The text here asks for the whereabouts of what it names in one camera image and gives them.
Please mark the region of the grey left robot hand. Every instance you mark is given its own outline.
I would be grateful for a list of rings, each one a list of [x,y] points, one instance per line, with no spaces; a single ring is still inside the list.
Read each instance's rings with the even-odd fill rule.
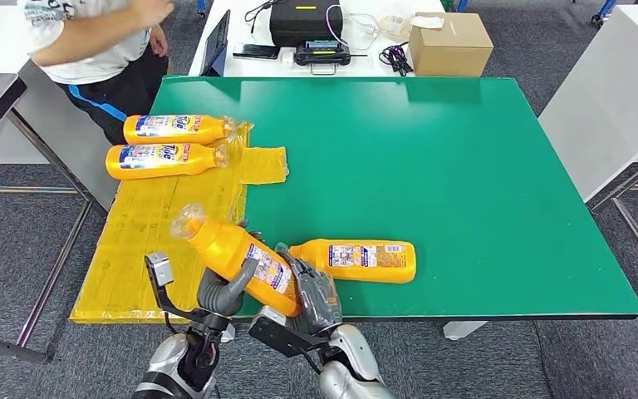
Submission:
[[[197,290],[198,305],[223,316],[235,315],[243,305],[244,290],[253,279],[257,266],[256,259],[245,259],[238,275],[229,281],[205,268]]]

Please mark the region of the person's left hand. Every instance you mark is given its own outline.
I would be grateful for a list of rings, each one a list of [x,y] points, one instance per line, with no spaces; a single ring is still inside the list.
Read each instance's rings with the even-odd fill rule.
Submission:
[[[164,30],[160,25],[154,26],[150,29],[149,44],[152,52],[156,56],[165,57],[167,55],[169,46],[164,34]]]

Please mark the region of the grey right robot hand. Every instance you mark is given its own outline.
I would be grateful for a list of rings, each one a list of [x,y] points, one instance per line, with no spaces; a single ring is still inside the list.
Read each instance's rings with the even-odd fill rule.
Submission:
[[[301,312],[289,318],[286,325],[299,333],[317,335],[341,324],[343,312],[333,278],[293,257],[283,243],[277,244],[274,251],[291,267],[301,304]]]

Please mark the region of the person's right hand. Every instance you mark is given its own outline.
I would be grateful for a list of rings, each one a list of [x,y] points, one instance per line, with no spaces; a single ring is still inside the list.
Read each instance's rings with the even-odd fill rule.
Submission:
[[[138,26],[149,28],[159,25],[175,9],[171,0],[133,0],[130,7]]]

